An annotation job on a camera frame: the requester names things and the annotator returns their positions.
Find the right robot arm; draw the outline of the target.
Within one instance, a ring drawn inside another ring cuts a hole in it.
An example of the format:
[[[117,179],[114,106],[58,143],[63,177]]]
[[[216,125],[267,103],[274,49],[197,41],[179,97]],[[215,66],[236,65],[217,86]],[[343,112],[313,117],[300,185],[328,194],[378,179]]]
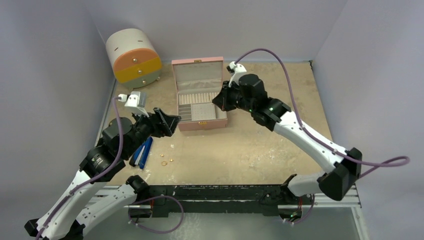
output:
[[[315,134],[318,140],[313,140],[304,130],[307,124],[297,120],[287,104],[269,97],[257,75],[246,74],[238,83],[224,81],[212,103],[224,112],[249,112],[257,124],[290,140],[321,167],[317,174],[291,175],[280,191],[284,202],[292,204],[303,195],[319,193],[341,201],[359,178],[361,166],[348,157],[360,161],[362,153],[356,148],[346,150],[319,133]]]

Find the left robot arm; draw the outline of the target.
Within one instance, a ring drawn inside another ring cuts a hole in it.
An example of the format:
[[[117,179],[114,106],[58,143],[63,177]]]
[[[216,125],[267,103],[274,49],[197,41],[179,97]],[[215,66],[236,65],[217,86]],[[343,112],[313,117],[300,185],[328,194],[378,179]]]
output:
[[[37,240],[81,240],[98,223],[118,209],[146,203],[150,186],[130,176],[114,193],[88,206],[92,197],[125,167],[125,162],[150,137],[171,137],[181,121],[178,115],[153,112],[133,114],[135,122],[117,116],[88,151],[60,199],[42,217],[28,220],[25,230]]]

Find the pink jewelry box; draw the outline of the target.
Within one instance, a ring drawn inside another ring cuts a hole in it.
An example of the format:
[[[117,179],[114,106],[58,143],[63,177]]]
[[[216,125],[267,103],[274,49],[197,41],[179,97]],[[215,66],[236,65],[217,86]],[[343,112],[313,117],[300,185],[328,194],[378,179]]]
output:
[[[227,113],[212,103],[222,88],[224,58],[203,57],[171,61],[181,132],[227,127]]]

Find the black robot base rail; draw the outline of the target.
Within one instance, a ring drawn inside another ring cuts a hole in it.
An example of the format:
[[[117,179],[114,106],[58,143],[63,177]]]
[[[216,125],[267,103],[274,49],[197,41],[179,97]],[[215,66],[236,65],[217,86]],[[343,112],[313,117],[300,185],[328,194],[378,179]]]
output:
[[[130,176],[126,184],[136,193],[136,203],[150,203],[149,209],[131,209],[132,218],[166,218],[170,213],[261,214],[297,220],[302,217],[302,200],[314,201],[310,195],[294,196],[288,183],[254,185],[149,185],[140,176]],[[253,203],[180,203],[179,200],[255,200]],[[295,204],[278,208],[277,203]]]

